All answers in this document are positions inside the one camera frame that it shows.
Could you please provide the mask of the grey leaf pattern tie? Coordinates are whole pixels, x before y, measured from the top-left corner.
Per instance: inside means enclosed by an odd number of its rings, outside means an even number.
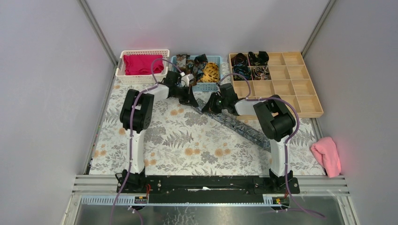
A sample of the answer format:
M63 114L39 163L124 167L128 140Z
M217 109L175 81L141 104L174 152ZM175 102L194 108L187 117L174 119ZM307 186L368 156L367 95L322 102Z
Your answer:
M267 152L271 152L271 146L269 139L263 134L262 131L258 131L251 126L245 124L237 120L234 116L229 114L220 113L216 114L213 112L202 112L203 107L205 106L205 102L202 99L198 99L197 103L199 104L198 107L194 108L200 114L207 115L212 119L216 120L217 122L223 124L227 128L237 132L242 137L246 138L247 140L251 141L252 143L256 144L257 146L261 147L262 149L266 150Z

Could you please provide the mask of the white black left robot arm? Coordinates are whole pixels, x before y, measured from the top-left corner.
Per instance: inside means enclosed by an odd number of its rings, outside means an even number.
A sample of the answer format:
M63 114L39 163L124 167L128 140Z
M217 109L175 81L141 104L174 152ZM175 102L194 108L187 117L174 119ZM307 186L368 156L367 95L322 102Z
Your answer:
M129 162L122 172L121 187L135 193L145 188L144 138L153 113L153 105L167 98L176 98L179 103L198 107L192 91L194 76L183 72L168 71L161 82L145 90L128 90L120 114L120 122L130 131L128 139Z

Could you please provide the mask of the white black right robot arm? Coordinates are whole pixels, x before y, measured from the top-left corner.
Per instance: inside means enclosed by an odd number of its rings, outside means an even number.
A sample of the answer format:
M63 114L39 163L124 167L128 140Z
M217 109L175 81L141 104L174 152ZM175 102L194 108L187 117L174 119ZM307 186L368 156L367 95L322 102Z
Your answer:
M283 192L292 178L289 168L287 142L294 134L296 119L288 109L289 103L278 95L264 100L239 98L231 84L219 86L219 91L212 93L202 108L204 113L219 114L223 110L235 116L256 116L262 132L270 142L272 157L269 169L269 187L275 193Z

